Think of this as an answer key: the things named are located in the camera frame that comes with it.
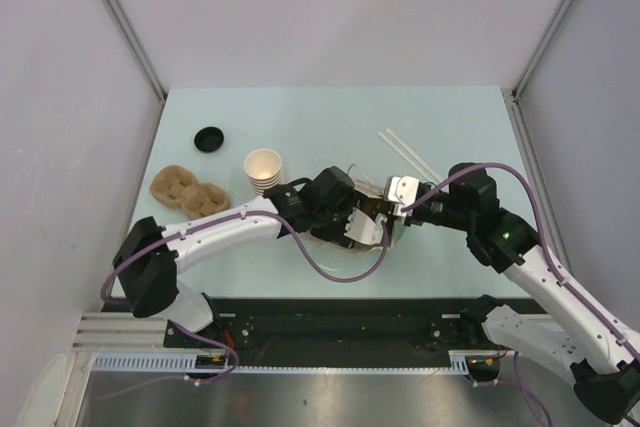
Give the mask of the printed green paper bag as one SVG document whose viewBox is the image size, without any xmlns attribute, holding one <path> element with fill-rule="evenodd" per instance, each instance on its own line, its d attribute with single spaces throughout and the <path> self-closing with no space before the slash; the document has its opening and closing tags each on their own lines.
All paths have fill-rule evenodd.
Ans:
<svg viewBox="0 0 640 427">
<path fill-rule="evenodd" d="M 344 249 L 320 241 L 312 237 L 310 232 L 309 236 L 316 242 L 355 255 L 390 251 L 405 235 L 405 222 L 409 214 L 403 208 L 417 199 L 419 181 L 407 175 L 391 176 L 381 186 L 372 182 L 356 164 L 349 165 L 343 177 L 352 191 L 345 198 L 346 204 L 336 213 L 353 210 L 346 236 L 355 241 L 354 248 Z"/>
</svg>

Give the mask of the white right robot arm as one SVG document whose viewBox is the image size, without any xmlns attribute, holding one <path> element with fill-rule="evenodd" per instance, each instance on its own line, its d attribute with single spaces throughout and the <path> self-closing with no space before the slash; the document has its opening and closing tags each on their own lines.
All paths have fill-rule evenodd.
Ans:
<svg viewBox="0 0 640 427">
<path fill-rule="evenodd" d="M 532 297 L 560 326 L 553 331 L 521 318 L 505 304 L 481 297 L 461 323 L 473 348 L 490 342 L 514 349 L 561 376 L 582 405 L 618 424 L 639 402 L 639 333 L 599 302 L 556 258 L 539 209 L 536 222 L 501 206 L 488 163 L 461 163 L 436 186 L 414 178 L 396 189 L 409 225 L 460 230 L 472 255 Z"/>
</svg>

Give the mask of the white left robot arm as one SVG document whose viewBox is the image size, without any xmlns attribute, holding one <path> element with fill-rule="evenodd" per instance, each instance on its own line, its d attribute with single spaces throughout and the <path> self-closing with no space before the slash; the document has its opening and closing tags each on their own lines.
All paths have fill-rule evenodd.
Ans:
<svg viewBox="0 0 640 427">
<path fill-rule="evenodd" d="M 136 318 L 159 316 L 180 326 L 197 345 L 221 334 L 203 293 L 179 280 L 189 268 L 241 245 L 290 235 L 296 241 L 312 229 L 332 229 L 359 202 L 354 181 L 336 166 L 314 179 L 301 178 L 268 189 L 227 211 L 172 226 L 149 216 L 136 221 L 113 260 L 123 291 L 119 299 Z"/>
</svg>

